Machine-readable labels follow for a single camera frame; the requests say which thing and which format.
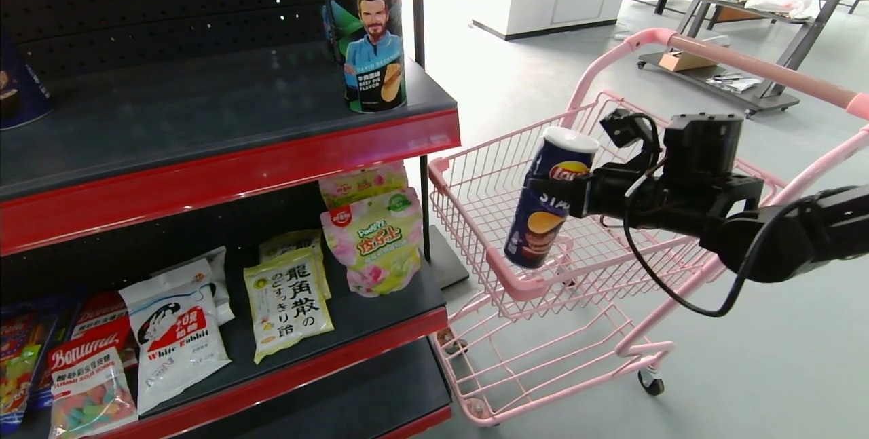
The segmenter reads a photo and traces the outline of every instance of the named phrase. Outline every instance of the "cardboard box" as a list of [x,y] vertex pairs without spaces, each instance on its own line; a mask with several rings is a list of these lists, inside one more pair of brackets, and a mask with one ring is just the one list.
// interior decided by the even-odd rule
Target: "cardboard box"
[[682,52],[681,50],[674,50],[673,52],[665,52],[664,55],[661,56],[661,61],[658,62],[658,65],[665,70],[676,72],[695,70],[697,68],[708,68],[711,66],[717,66],[718,63],[687,52]]

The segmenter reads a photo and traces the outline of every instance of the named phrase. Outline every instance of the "lay's logo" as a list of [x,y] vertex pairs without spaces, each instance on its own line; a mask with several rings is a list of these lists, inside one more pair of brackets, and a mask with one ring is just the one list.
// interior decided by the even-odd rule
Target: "lay's logo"
[[577,175],[584,175],[588,172],[589,167],[579,161],[563,161],[563,163],[555,164],[549,170],[549,179],[573,181]]

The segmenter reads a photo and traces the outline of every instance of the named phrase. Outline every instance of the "yellow candy bag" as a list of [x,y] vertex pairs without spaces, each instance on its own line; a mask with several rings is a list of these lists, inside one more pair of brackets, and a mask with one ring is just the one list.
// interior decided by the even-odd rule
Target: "yellow candy bag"
[[260,244],[260,263],[267,263],[277,256],[293,250],[311,248],[314,251],[317,263],[320,265],[317,286],[320,288],[320,294],[323,295],[323,298],[329,300],[332,297],[332,292],[329,290],[329,283],[326,281],[326,269],[323,267],[321,241],[320,231],[317,231],[317,229],[313,229],[313,231],[286,232],[286,234],[277,235]]
[[244,270],[257,344],[255,364],[304,337],[335,330],[316,283],[323,278],[320,268],[307,247]]

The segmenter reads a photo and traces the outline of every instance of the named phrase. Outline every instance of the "shopping cart handle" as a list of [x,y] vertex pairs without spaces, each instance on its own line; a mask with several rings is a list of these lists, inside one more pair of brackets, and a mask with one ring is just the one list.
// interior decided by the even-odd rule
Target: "shopping cart handle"
[[676,49],[684,50],[684,52],[689,52],[695,56],[727,64],[736,69],[757,75],[757,77],[770,79],[775,81],[775,83],[798,90],[798,92],[803,92],[814,96],[814,98],[832,103],[851,115],[869,121],[869,95],[867,93],[855,93],[847,88],[809,77],[809,75],[801,72],[789,70],[776,64],[770,64],[770,62],[761,61],[761,59],[751,58],[751,56],[736,52],[729,49],[729,47],[721,47],[713,43],[701,42],[695,38],[677,34],[676,31],[668,30],[668,28],[647,28],[645,31],[639,31],[626,38],[618,46],[613,47],[603,56],[597,58],[595,62],[592,62],[583,74],[583,77],[580,78],[580,83],[568,103],[567,110],[575,111],[575,109],[580,108],[584,104],[583,100],[586,98],[587,93],[589,93],[592,81],[595,80],[600,71],[618,59],[624,58],[624,56],[650,43],[676,47]]

